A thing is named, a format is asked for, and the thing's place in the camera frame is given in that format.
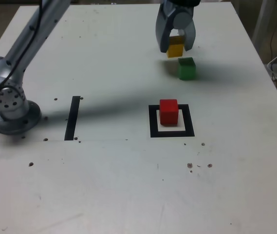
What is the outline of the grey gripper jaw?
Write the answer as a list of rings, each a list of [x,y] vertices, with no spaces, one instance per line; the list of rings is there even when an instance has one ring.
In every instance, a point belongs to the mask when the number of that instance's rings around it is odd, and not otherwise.
[[[156,19],[155,33],[159,49],[162,53],[166,53],[169,47],[169,36],[171,30],[174,28],[175,11],[176,6],[170,1],[164,1],[160,4]]]
[[[192,49],[196,38],[196,29],[193,21],[194,7],[183,8],[173,21],[174,28],[178,30],[178,35],[183,37],[185,51]]]

